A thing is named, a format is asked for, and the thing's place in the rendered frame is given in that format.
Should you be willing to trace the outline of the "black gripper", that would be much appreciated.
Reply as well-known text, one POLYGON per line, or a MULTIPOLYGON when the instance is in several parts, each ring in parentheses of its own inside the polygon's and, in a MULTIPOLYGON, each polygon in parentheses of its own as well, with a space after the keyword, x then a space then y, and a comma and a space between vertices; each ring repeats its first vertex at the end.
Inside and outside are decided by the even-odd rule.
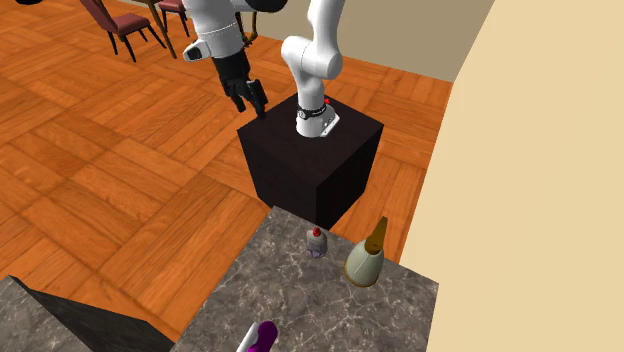
POLYGON ((221 85, 226 95, 235 104, 239 113, 246 110, 243 102, 243 95, 246 92, 246 99, 253 105, 258 118, 266 116, 266 104, 268 98, 259 79, 253 81, 249 78, 250 64, 243 49, 235 54, 212 58, 221 85))

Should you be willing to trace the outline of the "dark robot stand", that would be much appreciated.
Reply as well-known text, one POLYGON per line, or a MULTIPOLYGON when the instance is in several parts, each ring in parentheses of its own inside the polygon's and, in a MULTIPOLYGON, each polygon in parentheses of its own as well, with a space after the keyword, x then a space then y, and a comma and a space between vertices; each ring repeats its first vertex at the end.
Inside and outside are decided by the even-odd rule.
POLYGON ((239 141, 260 200, 330 229, 364 193, 384 125, 332 98, 339 122, 306 138, 296 103, 293 94, 239 128, 239 141))

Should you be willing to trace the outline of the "wooden table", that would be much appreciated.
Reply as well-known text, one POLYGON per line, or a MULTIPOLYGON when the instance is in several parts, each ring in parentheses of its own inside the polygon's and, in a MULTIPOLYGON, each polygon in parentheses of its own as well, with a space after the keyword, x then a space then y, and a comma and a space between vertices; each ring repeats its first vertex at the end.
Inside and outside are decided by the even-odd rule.
POLYGON ((146 7, 149 9, 156 25, 158 26, 163 36, 166 48, 169 50, 172 58, 176 59, 177 58, 176 51, 174 47, 172 46, 167 30, 164 27, 164 22, 159 13, 160 8, 158 7, 158 3, 160 2, 160 0, 129 0, 129 1, 132 1, 133 3, 137 3, 139 6, 146 7))

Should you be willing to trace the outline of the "dark red chair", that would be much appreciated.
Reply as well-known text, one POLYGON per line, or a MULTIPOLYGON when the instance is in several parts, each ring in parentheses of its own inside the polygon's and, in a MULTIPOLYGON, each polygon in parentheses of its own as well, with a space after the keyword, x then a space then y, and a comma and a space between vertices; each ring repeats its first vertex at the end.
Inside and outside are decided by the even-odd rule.
POLYGON ((116 41, 114 39, 114 37, 117 37, 126 46, 132 61, 135 62, 136 56, 131 43, 128 40, 128 36, 132 33, 138 32, 143 40, 147 41, 147 37, 143 32, 144 29, 147 29, 157 40, 157 42, 165 48, 164 42, 155 32, 148 18, 133 13, 126 13, 121 16, 112 17, 106 7, 98 0, 79 1, 96 21, 99 27, 107 33, 115 54, 118 54, 116 41))
POLYGON ((165 31, 168 31, 167 14, 176 13, 180 17, 186 36, 190 36, 187 26, 188 18, 186 15, 186 8, 184 7, 182 0, 160 0, 158 2, 158 7, 161 11, 162 23, 165 31))

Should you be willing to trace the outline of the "small bottle with red cap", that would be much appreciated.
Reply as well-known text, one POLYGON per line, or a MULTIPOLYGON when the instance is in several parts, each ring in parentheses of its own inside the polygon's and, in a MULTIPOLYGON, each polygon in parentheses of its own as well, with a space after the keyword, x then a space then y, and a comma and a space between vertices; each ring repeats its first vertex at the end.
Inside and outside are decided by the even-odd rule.
POLYGON ((314 227, 307 232, 306 241, 308 253, 313 258, 322 258, 325 256, 328 249, 327 237, 319 227, 314 227))

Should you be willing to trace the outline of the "grey-green bottle with gold neck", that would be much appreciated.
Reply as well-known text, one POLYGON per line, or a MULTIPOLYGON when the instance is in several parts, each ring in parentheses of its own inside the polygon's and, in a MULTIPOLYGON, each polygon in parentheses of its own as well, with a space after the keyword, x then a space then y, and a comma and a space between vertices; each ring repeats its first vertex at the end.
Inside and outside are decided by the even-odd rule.
POLYGON ((382 216, 373 232, 354 246, 344 262, 346 278, 357 287, 376 283, 383 268, 384 241, 388 219, 382 216))

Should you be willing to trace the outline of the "purple and white object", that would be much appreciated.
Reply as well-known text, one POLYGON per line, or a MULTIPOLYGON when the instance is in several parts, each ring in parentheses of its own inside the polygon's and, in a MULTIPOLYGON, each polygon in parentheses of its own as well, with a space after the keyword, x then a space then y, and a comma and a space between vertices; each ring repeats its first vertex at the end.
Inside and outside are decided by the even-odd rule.
POLYGON ((270 352, 277 337, 278 328, 272 321, 254 322, 246 332, 236 352, 270 352))

